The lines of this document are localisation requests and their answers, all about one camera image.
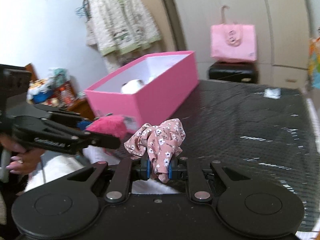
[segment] human hand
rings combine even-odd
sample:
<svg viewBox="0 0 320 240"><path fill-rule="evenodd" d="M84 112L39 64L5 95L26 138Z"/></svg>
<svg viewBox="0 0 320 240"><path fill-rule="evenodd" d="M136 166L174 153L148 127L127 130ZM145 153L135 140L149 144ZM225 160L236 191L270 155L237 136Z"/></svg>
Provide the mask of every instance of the human hand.
<svg viewBox="0 0 320 240"><path fill-rule="evenodd" d="M0 135L0 143L5 149L18 153L17 156L11 157L13 162L7 166L7 169L13 174L26 175L33 172L40 162L41 155L45 152L45 150L39 148L27 151L24 147L5 134Z"/></svg>

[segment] floral scrunchie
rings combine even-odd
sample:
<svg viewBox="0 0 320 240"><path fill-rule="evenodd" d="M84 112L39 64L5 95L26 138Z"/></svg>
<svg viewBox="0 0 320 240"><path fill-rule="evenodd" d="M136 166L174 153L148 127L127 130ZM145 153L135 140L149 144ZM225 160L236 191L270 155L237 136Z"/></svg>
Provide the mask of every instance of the floral scrunchie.
<svg viewBox="0 0 320 240"><path fill-rule="evenodd" d="M179 147L186 134L179 119L171 119L159 126L144 124L128 141L125 149L137 156L148 151L151 161L151 177L158 177L163 183L168 182L169 163L173 154L179 155Z"/></svg>

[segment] black table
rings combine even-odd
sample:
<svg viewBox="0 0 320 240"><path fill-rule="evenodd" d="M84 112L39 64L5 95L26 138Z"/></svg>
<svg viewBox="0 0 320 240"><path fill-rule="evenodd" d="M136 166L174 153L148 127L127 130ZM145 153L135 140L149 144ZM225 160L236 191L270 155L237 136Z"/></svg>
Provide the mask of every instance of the black table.
<svg viewBox="0 0 320 240"><path fill-rule="evenodd" d="M203 166L220 160L282 184L301 198L300 231L311 231L319 217L319 161L305 99L299 90L281 89L280 99L263 96L268 86L200 81L172 118L186 132L181 156ZM119 156L128 153L119 149ZM169 185L183 190L179 182Z"/></svg>

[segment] pink tote bag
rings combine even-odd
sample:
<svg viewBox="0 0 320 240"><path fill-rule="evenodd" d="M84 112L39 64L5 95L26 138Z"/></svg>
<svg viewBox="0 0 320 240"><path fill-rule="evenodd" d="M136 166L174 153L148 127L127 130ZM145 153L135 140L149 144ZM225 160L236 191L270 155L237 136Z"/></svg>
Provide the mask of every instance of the pink tote bag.
<svg viewBox="0 0 320 240"><path fill-rule="evenodd" d="M228 63L254 62L257 60L257 39L254 25L223 24L211 26L211 57Z"/></svg>

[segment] open pink box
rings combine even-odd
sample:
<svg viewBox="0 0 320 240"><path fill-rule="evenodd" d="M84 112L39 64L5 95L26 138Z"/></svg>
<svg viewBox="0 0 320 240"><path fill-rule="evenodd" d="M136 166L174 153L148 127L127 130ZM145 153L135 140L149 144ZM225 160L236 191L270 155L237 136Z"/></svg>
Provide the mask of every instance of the open pink box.
<svg viewBox="0 0 320 240"><path fill-rule="evenodd" d="M134 94L121 94L121 86L133 79L146 85ZM134 133L145 123L159 125L167 120L198 82L193 51L164 52L134 60L84 92L96 116L121 114Z"/></svg>

